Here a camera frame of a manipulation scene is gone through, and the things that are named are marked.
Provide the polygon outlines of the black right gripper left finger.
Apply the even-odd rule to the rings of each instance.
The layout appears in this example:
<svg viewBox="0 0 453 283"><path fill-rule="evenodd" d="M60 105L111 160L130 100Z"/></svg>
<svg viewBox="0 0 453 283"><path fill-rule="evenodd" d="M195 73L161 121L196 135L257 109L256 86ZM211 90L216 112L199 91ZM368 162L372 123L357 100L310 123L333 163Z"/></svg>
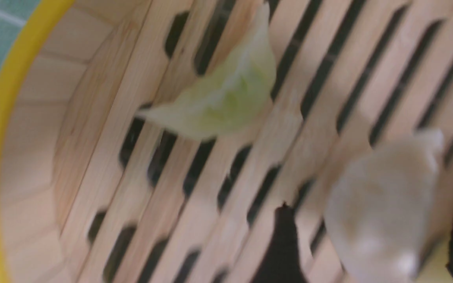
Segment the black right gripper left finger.
<svg viewBox="0 0 453 283"><path fill-rule="evenodd" d="M295 210L286 202L274 212L273 233L252 283L306 283L300 266Z"/></svg>

